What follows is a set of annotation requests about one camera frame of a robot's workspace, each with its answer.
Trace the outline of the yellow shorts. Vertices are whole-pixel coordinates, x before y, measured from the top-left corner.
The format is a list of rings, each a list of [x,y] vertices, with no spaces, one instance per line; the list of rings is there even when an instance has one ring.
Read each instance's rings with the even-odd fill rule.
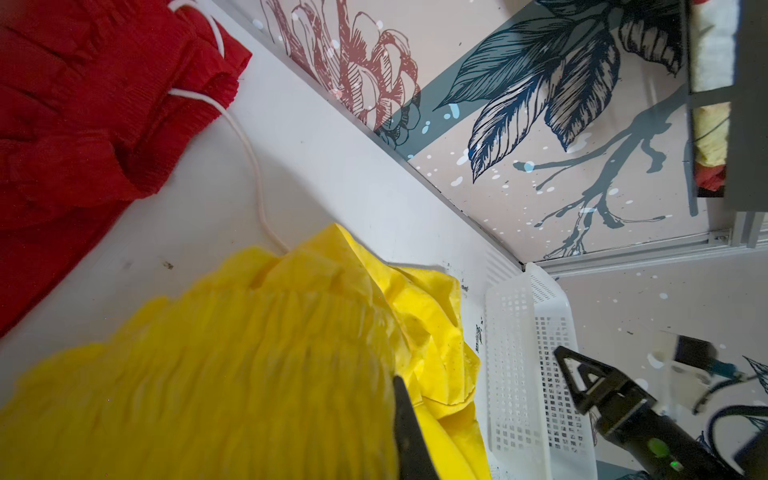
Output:
[[[441,479],[486,479],[461,288],[339,225],[234,255],[109,339],[26,371],[5,479],[395,479],[396,381]]]

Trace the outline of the red shorts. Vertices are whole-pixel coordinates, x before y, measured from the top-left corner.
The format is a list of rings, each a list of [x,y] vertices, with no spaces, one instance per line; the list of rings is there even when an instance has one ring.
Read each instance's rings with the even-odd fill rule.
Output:
[[[250,58],[195,1],[2,3],[3,331],[162,188]]]

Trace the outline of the white plastic basket tray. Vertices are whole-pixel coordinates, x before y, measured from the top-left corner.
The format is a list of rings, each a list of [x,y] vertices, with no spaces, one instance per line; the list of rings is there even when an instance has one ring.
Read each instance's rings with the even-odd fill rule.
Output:
[[[589,418],[575,409],[554,351],[578,347],[555,279],[534,263],[485,295],[487,432],[495,479],[595,479]]]

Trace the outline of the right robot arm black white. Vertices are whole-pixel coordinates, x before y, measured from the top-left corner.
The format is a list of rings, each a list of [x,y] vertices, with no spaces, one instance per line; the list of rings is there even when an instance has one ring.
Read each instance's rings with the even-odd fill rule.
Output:
[[[576,410],[597,412],[596,429],[631,454],[653,479],[765,479],[767,430],[762,429],[728,462],[716,446],[715,427],[730,417],[767,416],[765,406],[732,405],[717,411],[706,444],[654,410],[656,399],[620,370],[565,346],[554,357]]]

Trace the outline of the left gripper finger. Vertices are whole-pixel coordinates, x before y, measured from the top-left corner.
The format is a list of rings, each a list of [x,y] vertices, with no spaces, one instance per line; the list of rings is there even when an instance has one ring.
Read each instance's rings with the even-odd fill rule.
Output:
[[[400,480],[438,480],[404,380],[393,378],[395,395],[394,437]]]

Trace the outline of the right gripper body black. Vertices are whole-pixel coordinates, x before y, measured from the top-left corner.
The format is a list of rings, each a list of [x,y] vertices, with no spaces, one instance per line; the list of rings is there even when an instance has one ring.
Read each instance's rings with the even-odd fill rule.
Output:
[[[653,462],[668,451],[651,447],[656,439],[669,448],[678,436],[677,425],[654,409],[656,400],[640,387],[622,387],[607,393],[597,405],[598,433],[609,443],[631,454],[637,462]]]

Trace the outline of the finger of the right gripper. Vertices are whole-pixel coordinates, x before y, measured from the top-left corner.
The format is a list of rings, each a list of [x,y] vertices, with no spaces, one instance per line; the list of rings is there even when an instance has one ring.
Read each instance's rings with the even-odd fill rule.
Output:
[[[600,367],[595,360],[567,347],[557,347],[553,355],[574,407],[586,415],[595,406],[592,390],[600,382]]]
[[[630,381],[629,377],[617,368],[565,346],[557,347],[553,355],[570,390],[591,390],[603,380],[620,389]]]

